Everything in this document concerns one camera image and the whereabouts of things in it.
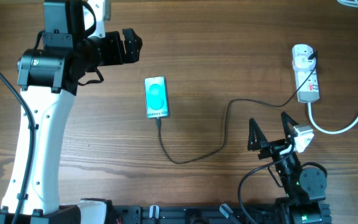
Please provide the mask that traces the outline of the turquoise screen smartphone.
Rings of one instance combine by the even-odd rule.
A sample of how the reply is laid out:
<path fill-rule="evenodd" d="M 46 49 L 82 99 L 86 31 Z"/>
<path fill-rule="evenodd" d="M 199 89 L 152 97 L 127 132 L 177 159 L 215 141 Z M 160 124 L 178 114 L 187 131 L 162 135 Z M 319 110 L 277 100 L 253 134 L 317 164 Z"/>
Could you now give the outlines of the turquoise screen smartphone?
<path fill-rule="evenodd" d="M 150 77 L 144 80 L 145 107 L 148 119 L 169 115 L 165 77 Z"/>

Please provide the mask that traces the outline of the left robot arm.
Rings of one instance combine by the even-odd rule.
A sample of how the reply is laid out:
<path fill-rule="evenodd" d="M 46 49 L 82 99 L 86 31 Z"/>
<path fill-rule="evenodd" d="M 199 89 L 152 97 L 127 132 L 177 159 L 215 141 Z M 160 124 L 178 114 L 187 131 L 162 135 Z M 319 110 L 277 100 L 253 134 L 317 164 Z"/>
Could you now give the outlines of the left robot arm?
<path fill-rule="evenodd" d="M 17 63 L 22 107 L 11 181 L 0 223 L 118 223 L 110 200 L 85 198 L 62 205 L 58 169 L 63 135 L 81 78 L 102 66 L 139 60 L 133 29 L 106 32 L 109 1 L 45 1 L 45 27 Z"/>

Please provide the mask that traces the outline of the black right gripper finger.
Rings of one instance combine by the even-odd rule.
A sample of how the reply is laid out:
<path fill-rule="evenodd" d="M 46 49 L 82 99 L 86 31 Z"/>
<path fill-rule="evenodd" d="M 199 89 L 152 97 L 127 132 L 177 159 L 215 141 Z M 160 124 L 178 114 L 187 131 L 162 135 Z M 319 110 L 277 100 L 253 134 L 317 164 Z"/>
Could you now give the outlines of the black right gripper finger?
<path fill-rule="evenodd" d="M 249 139 L 247 149 L 249 151 L 261 150 L 269 146 L 269 142 L 254 118 L 249 120 Z"/>
<path fill-rule="evenodd" d="M 286 138 L 286 140 L 290 140 L 290 138 L 291 138 L 290 125 L 296 126 L 296 125 L 298 125 L 298 123 L 284 111 L 281 113 L 281 119 L 282 119 L 282 123 L 283 123 L 283 130 L 285 133 L 285 138 Z"/>

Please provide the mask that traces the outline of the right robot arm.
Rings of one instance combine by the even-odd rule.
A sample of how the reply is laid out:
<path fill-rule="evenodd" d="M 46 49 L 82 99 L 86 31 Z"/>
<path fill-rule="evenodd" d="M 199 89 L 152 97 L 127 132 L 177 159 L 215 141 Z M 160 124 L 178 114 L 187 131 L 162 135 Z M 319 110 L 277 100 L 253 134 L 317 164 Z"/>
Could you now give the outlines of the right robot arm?
<path fill-rule="evenodd" d="M 259 151 L 260 160 L 271 158 L 264 167 L 275 167 L 279 177 L 275 182 L 286 194 L 275 200 L 272 217 L 279 223 L 331 223 L 329 205 L 322 202 L 326 199 L 327 170 L 315 162 L 302 164 L 297 156 L 313 139 L 313 129 L 298 124 L 285 112 L 281 119 L 285 137 L 276 141 L 265 137 L 254 118 L 249 120 L 247 149 Z"/>

